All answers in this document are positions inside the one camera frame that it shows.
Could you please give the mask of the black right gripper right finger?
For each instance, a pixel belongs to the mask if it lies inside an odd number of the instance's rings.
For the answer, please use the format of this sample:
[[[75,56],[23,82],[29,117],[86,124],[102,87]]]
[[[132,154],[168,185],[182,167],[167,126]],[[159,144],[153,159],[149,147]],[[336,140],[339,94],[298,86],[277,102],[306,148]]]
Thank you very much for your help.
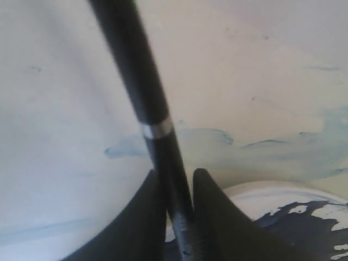
[[[202,260],[307,260],[307,255],[257,227],[205,169],[193,175]]]

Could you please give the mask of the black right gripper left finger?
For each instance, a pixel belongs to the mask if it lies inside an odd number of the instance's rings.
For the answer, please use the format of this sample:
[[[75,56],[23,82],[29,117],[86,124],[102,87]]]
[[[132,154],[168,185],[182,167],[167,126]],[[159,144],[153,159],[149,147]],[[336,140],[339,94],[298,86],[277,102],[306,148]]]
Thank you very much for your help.
[[[65,260],[164,260],[166,204],[151,170],[124,210]]]

